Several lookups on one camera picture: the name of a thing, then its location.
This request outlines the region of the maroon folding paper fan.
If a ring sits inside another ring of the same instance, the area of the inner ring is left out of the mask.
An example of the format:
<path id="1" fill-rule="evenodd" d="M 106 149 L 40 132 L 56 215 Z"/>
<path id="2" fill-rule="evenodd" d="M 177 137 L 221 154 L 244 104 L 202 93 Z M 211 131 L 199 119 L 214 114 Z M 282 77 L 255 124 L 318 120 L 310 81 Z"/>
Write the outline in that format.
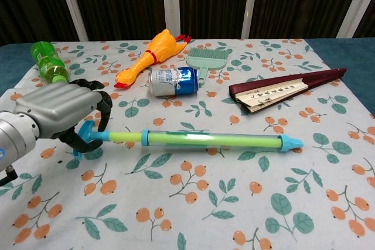
<path id="1" fill-rule="evenodd" d="M 254 113 L 342 78 L 345 72 L 345 68 L 339 68 L 232 84 L 229 95 L 246 111 Z"/>

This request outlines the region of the blue white drink can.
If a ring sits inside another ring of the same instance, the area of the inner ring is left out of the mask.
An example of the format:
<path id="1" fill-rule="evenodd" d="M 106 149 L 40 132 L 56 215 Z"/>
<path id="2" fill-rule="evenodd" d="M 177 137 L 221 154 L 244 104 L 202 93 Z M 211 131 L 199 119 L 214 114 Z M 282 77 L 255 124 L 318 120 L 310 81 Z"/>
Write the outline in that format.
<path id="1" fill-rule="evenodd" d="M 151 71 L 148 82 L 151 94 L 156 97 L 191 95 L 199 88 L 197 70 L 192 67 Z"/>

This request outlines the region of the pale green dustpan brush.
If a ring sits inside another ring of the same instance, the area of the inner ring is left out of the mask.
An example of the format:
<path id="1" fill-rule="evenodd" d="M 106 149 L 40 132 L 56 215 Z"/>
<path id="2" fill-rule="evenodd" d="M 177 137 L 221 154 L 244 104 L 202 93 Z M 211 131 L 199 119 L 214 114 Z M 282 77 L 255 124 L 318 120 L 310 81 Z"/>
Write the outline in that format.
<path id="1" fill-rule="evenodd" d="M 220 70 L 226 66 L 230 52 L 228 50 L 212 50 L 191 48 L 186 64 L 198 72 L 198 83 L 203 86 L 210 70 Z"/>

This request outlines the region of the yellow rubber chicken toy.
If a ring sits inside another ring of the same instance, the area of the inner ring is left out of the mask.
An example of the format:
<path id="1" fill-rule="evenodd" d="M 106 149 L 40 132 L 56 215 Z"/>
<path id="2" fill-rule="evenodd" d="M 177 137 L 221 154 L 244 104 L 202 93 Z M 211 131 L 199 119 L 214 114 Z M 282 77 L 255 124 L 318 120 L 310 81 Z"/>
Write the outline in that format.
<path id="1" fill-rule="evenodd" d="M 116 75 L 114 87 L 130 88 L 144 69 L 179 54 L 191 39 L 189 35 L 174 36 L 168 29 L 164 29 L 151 40 L 144 54 L 131 67 Z"/>

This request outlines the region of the green blue toy stick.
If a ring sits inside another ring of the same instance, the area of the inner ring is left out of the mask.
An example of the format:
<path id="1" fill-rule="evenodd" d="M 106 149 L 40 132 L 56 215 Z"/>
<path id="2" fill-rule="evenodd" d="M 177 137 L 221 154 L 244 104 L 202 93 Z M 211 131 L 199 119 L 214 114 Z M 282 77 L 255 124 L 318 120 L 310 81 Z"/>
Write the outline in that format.
<path id="1" fill-rule="evenodd" d="M 94 122 L 86 121 L 77 136 L 84 146 L 93 141 L 102 142 L 138 142 L 143 147 L 168 146 L 179 148 L 253 148 L 266 151 L 287 152 L 301 148 L 300 139 L 288 135 L 249 135 L 233 133 L 198 133 L 182 131 L 95 131 Z"/>

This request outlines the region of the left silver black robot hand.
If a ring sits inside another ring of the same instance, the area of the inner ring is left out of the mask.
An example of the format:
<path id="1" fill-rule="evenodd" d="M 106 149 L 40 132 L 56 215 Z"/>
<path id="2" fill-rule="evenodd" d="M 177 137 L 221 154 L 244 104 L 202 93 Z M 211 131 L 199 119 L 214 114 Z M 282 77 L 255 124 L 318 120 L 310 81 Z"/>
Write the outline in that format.
<path id="1" fill-rule="evenodd" d="M 59 139 L 78 153 L 89 153 L 103 141 L 84 141 L 75 126 L 97 110 L 101 113 L 98 131 L 106 129 L 113 102 L 103 88 L 101 82 L 85 79 L 48 84 L 16 100 L 13 112 L 35 122 L 38 139 Z"/>

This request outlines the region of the green plastic drink bottle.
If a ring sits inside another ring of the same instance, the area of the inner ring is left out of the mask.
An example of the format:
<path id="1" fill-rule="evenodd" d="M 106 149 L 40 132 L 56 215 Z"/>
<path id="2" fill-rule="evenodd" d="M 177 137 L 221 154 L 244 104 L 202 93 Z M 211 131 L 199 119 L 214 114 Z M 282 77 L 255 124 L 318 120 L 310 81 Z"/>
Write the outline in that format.
<path id="1" fill-rule="evenodd" d="M 30 49 L 39 74 L 45 83 L 68 82 L 69 73 L 59 58 L 58 52 L 50 42 L 36 42 Z"/>

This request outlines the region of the floral tablecloth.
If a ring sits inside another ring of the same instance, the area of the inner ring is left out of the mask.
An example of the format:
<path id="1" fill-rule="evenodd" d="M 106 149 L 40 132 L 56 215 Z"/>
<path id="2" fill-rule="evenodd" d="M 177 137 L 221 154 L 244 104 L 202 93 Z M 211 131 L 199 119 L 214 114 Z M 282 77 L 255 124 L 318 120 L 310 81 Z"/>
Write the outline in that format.
<path id="1" fill-rule="evenodd" d="M 191 45 L 231 55 L 197 94 L 166 98 L 150 95 L 147 73 L 114 88 L 144 41 L 54 46 L 72 78 L 105 85 L 111 131 L 284 133 L 304 146 L 115 142 L 77 160 L 59 141 L 41 140 L 15 164 L 19 177 L 0 187 L 0 250 L 375 250 L 375 115 L 344 76 L 250 113 L 230 85 L 334 68 L 302 39 Z"/>

